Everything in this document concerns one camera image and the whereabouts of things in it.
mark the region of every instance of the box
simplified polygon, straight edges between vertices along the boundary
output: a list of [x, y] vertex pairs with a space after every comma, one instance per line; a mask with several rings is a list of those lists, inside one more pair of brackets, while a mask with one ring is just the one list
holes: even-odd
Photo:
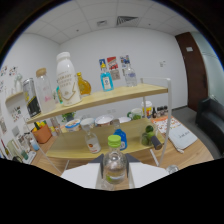
[[40, 130], [33, 132], [34, 137], [36, 138], [37, 142], [40, 144], [46, 143], [52, 136], [51, 131], [48, 125], [44, 125]]

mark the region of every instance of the brown door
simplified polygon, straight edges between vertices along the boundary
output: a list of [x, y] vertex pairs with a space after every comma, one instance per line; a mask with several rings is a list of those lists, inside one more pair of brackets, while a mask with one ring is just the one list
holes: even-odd
[[207, 75], [203, 58], [189, 32], [179, 34], [175, 38], [183, 55], [187, 73], [188, 107], [197, 111], [198, 101], [208, 97]]

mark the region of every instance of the shelf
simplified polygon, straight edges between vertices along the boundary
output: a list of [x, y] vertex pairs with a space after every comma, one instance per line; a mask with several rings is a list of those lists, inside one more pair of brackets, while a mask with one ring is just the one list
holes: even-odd
[[[121, 124], [121, 129], [126, 132], [128, 142], [128, 147], [123, 150], [122, 153], [126, 154], [137, 152], [139, 150], [154, 148], [153, 145], [144, 146], [140, 143], [141, 129], [149, 124], [152, 123], [147, 118]], [[81, 130], [60, 134], [46, 155], [48, 157], [64, 159], [94, 159], [102, 153], [107, 153], [109, 151], [107, 138], [109, 135], [114, 133], [113, 125], [106, 127], [95, 127], [92, 129], [92, 132], [95, 133], [98, 137], [101, 145], [100, 152], [92, 154], [89, 151], [89, 148], [85, 142], [86, 132]], [[164, 137], [159, 131], [157, 138], [161, 143], [164, 143]]]
[[150, 96], [156, 94], [168, 93], [168, 89], [161, 86], [154, 86], [149, 84], [138, 84], [135, 87], [118, 87], [112, 91], [108, 92], [95, 92], [90, 96], [86, 96], [82, 98], [82, 101], [65, 107], [61, 104], [56, 104], [56, 109], [46, 113], [35, 116], [27, 121], [27, 124], [34, 123], [36, 121], [44, 120], [50, 117], [58, 116], [61, 114], [66, 114], [82, 109], [86, 109], [89, 107], [95, 107], [103, 104], [114, 103], [122, 100], [128, 100], [143, 96]]
[[5, 103], [7, 103], [7, 102], [10, 101], [11, 99], [13, 99], [13, 98], [15, 98], [15, 97], [17, 97], [17, 96], [19, 96], [19, 95], [21, 95], [21, 94], [23, 94], [23, 91], [22, 91], [22, 92], [15, 93], [15, 94], [13, 94], [13, 95], [7, 97], [6, 100], [5, 100]]

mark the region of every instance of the blue bottle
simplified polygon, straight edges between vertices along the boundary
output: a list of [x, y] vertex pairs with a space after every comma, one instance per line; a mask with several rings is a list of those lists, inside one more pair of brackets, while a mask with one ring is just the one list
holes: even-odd
[[124, 150], [128, 147], [126, 133], [121, 130], [119, 119], [114, 119], [113, 120], [113, 125], [114, 125], [114, 129], [115, 129], [114, 135], [119, 135], [121, 137], [121, 148], [120, 148], [120, 150], [122, 151], [122, 150]]
[[102, 73], [100, 75], [100, 79], [103, 86], [103, 91], [107, 92], [114, 89], [113, 81], [111, 78], [111, 74], [107, 71], [106, 65], [102, 62], [101, 64]]

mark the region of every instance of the jar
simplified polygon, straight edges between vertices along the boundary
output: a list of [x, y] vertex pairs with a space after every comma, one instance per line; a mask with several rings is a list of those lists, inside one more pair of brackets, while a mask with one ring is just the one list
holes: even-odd
[[57, 55], [57, 81], [64, 106], [71, 106], [81, 101], [78, 79], [69, 52]]
[[40, 68], [36, 71], [37, 77], [37, 95], [40, 103], [41, 112], [46, 114], [55, 109], [55, 101], [52, 94], [50, 82], [46, 75], [46, 68]]

